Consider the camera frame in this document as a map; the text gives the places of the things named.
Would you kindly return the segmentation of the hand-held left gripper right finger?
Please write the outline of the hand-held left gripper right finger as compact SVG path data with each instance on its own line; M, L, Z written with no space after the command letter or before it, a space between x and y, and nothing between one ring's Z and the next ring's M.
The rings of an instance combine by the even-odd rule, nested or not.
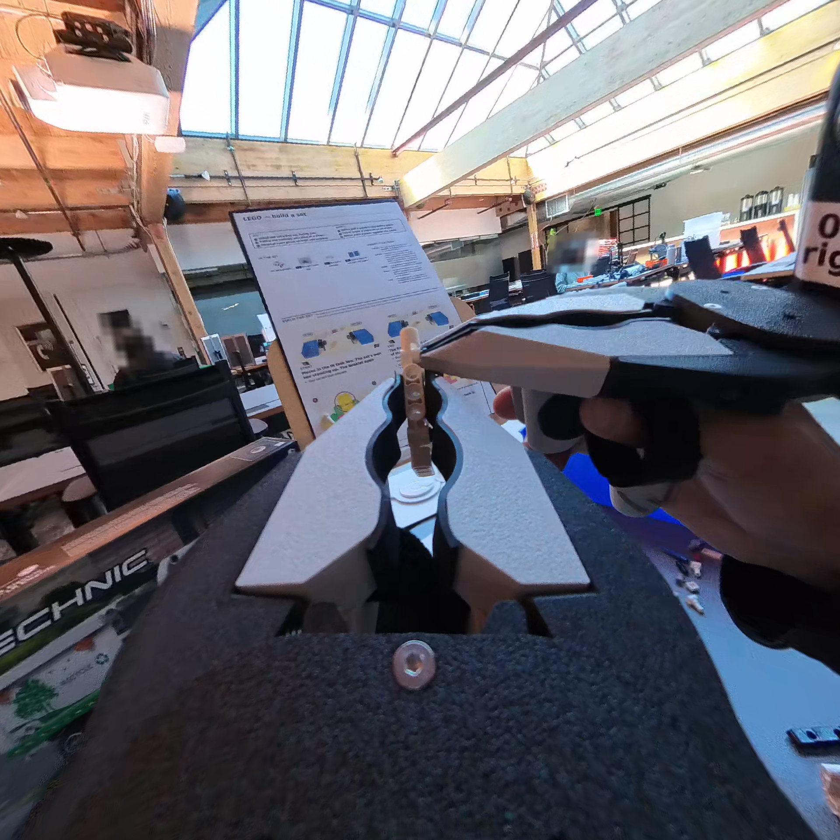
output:
M434 555L480 632L494 607L543 595L588 592L591 579L529 452L443 377L433 424L437 498Z

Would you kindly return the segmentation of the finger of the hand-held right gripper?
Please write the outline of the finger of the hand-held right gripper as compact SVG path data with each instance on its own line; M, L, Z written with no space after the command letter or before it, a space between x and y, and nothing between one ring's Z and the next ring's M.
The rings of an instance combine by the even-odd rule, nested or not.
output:
M438 349L488 327L530 328L547 324L572 327L608 327L626 320L652 317L665 302L665 290L596 290L592 293L547 297L521 306L475 316L455 329L425 342Z
M730 349L703 332L667 320L628 320L608 327L480 327L428 346L419 363L440 374L592 397L601 393L611 363L620 357L706 360L730 355Z

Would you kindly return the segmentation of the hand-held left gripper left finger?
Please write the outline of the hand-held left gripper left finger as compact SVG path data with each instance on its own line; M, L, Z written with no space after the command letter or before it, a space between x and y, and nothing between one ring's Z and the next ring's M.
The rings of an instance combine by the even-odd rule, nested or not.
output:
M401 569L387 478L401 455L398 375L311 443L235 586L239 593L335 607L351 632L372 633Z

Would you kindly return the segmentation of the white lego beam assembly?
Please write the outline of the white lego beam assembly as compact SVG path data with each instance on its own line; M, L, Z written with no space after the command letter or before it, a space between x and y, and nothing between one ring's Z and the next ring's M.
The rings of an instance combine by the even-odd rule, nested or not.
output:
M419 361L421 342L415 327L400 332L402 384L406 414L406 439L411 467L422 478L434 476L432 440L427 421L424 370Z

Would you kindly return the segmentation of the person's right forearm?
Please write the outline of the person's right forearm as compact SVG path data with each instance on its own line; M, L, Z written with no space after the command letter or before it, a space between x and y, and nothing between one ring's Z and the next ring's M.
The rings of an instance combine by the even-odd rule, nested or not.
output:
M791 649L839 673L839 594L725 554L721 601L736 627L766 648Z

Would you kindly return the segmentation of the pile of small lego pieces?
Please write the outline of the pile of small lego pieces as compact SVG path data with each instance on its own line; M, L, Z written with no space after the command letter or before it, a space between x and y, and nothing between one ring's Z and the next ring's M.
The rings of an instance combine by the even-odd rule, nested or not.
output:
M704 616L707 601L719 592L722 553L698 537L689 538L678 549L661 549L661 553L667 559L674 594L688 610Z

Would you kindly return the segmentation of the lego set box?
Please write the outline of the lego set box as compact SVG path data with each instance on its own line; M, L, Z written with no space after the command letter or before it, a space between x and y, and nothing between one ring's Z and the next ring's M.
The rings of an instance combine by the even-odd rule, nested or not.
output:
M171 567L297 443L263 437L2 567L2 764L73 750Z

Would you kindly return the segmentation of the person's right hand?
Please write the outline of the person's right hand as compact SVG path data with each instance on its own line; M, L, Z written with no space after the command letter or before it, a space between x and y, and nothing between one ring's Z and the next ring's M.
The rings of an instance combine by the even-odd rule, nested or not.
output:
M661 508L740 562L837 592L837 443L796 402L770 416L696 413L702 459Z

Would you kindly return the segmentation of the task instruction sign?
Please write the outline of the task instruction sign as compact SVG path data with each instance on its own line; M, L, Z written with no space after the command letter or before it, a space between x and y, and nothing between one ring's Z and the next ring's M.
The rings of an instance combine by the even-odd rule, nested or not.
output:
M392 199L237 211L230 221L317 437L462 317Z

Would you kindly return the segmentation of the black floor lamp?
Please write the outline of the black floor lamp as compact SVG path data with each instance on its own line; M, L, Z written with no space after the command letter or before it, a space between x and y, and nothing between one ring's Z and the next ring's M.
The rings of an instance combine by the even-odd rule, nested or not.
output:
M34 238L1 237L1 261L3 263L9 263L15 268L18 276L26 287L29 296L36 305L42 319L48 325L54 338L59 341L66 351L70 367L77 376L82 392L86 395L91 395L94 393L94 390L89 382L86 372L79 363L76 355L70 349L67 339L60 330L58 323L54 320L46 301L42 298L39 289L37 288L34 279L29 274L28 268L25 264L28 259L46 256L52 251L52 249L53 245L48 241Z

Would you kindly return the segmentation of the white ceiling projector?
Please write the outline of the white ceiling projector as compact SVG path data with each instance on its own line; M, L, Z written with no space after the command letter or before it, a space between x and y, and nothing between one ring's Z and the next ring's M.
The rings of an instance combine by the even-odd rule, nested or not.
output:
M170 94L161 73L134 54L130 31L73 12L60 20L53 48L13 67L9 84L20 106L64 131L166 135Z

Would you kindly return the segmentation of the dark wall sign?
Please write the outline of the dark wall sign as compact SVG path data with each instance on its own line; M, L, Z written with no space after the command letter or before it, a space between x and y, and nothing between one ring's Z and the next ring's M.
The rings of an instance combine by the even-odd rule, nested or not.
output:
M45 321L19 325L16 328L22 343L42 372L72 366L72 356L66 342L55 335Z

